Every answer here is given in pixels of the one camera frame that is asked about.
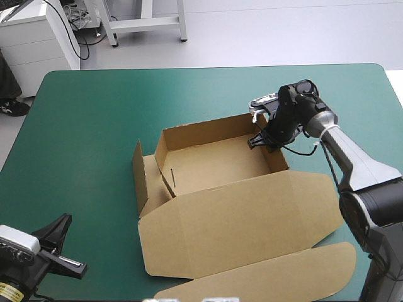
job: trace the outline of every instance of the yellow sticker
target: yellow sticker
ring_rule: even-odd
[[[21,302],[24,298],[24,294],[21,291],[2,282],[0,282],[0,296],[9,299],[11,302]]]

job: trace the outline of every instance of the white cabinet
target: white cabinet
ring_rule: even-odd
[[[60,13],[74,49],[80,54],[59,0],[48,1]],[[80,60],[73,51],[62,21],[42,0],[34,0],[9,21],[0,23],[0,49],[21,86],[23,97],[36,95],[40,83],[50,71],[80,69]]]

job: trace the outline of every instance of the black cable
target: black cable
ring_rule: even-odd
[[[73,51],[74,51],[74,53],[76,54],[76,56],[79,57],[81,60],[88,60],[88,58],[89,58],[89,48],[88,48],[87,57],[85,57],[85,58],[80,57],[80,55],[77,53],[76,49],[74,48],[73,42],[71,41],[70,33],[69,33],[69,31],[67,30],[67,27],[66,27],[66,25],[65,25],[65,23],[64,23],[64,21],[63,21],[63,18],[62,18],[62,16],[60,15],[60,13],[57,11],[57,9],[53,6],[52,3],[49,3],[49,1],[47,1],[47,0],[42,0],[42,1],[45,2],[45,3],[47,3],[51,8],[53,8],[54,11],[55,11],[55,12],[57,13],[57,15],[59,16],[60,20],[61,20],[62,23],[63,23],[65,32],[67,33],[67,36],[69,37],[69,41],[70,41],[71,47],[73,48]]]
[[[327,163],[329,164],[330,171],[332,172],[332,176],[333,176],[334,183],[336,184],[336,187],[337,187],[337,189],[338,189],[338,193],[339,193],[339,195],[340,195],[340,197],[341,197],[341,192],[340,192],[338,177],[336,176],[336,172],[334,171],[334,167],[333,167],[332,162],[331,162],[331,160],[330,160],[329,153],[327,152],[327,148],[326,148],[325,143],[324,143],[323,141],[321,141],[321,145],[322,145],[322,148],[323,148],[323,152],[325,153],[325,157],[326,157]]]
[[[262,127],[260,127],[259,123],[256,123],[256,125],[258,126],[258,128],[260,129],[261,132],[266,132],[265,129],[263,129]],[[268,145],[268,143],[267,143],[266,138],[264,137],[264,135],[262,135],[262,138],[263,138],[263,140],[264,140],[264,143],[265,143],[266,145]],[[315,145],[314,149],[313,149],[310,153],[301,153],[301,152],[292,150],[291,148],[288,148],[288,147],[286,147],[285,145],[281,145],[280,148],[287,149],[288,151],[290,151],[290,152],[292,152],[292,153],[295,153],[295,154],[297,154],[297,155],[311,156],[311,155],[313,155],[313,154],[315,153],[315,151],[316,151],[316,149],[317,149],[317,145]]]
[[[317,145],[315,145],[314,149],[313,149],[310,153],[301,153],[301,152],[292,150],[292,149],[290,149],[290,148],[288,148],[288,147],[286,147],[286,146],[283,146],[283,148],[284,148],[284,149],[287,149],[288,151],[290,151],[290,152],[292,152],[292,153],[298,154],[298,155],[302,155],[302,156],[311,156],[311,155],[313,155],[313,154],[315,153],[315,151],[316,151],[316,149],[317,149]]]
[[[37,292],[34,292],[33,296],[36,297],[36,298],[43,299],[44,301],[55,302],[55,300],[53,298],[48,297],[48,296],[44,296],[42,294],[37,294]]]
[[[69,21],[69,23],[72,25],[72,26],[74,26],[75,28],[76,28],[76,30],[78,30],[78,27],[77,27],[77,25],[75,25],[73,22],[70,22]],[[85,44],[83,44],[83,45],[86,45],[87,46],[87,57],[85,58],[85,59],[83,59],[83,58],[81,58],[80,56],[78,56],[81,60],[87,60],[88,58],[89,58],[89,47],[88,47],[88,43],[87,43],[87,40],[82,36],[81,37],[82,39],[84,39],[84,42],[85,42]]]
[[[116,18],[115,16],[111,16],[111,18],[114,18],[116,21],[118,21],[118,18]],[[106,38],[106,34],[104,34],[103,37],[100,40],[98,40],[97,42],[94,42],[94,43],[79,43],[79,44],[80,45],[89,45],[89,46],[97,45],[98,43],[101,43],[105,38]]]

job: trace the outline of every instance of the metal frame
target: metal frame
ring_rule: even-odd
[[[115,21],[111,19],[111,14],[105,0],[96,0],[99,10],[99,17],[105,28],[106,35],[112,46],[118,46],[117,33],[133,33],[138,31],[162,30],[179,28],[181,30],[181,40],[188,40],[186,25],[184,20],[183,0],[176,0],[178,4],[178,15],[174,17],[152,17],[152,0],[142,0],[141,18],[131,20]]]

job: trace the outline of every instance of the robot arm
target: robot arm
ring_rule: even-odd
[[[302,80],[282,86],[249,103],[254,115],[268,113],[269,122],[248,141],[251,148],[281,148],[301,133],[319,138],[343,172],[336,185],[343,218],[372,263],[361,302],[398,302],[403,297],[403,178],[377,162],[338,126],[338,117],[320,99],[314,83]]]

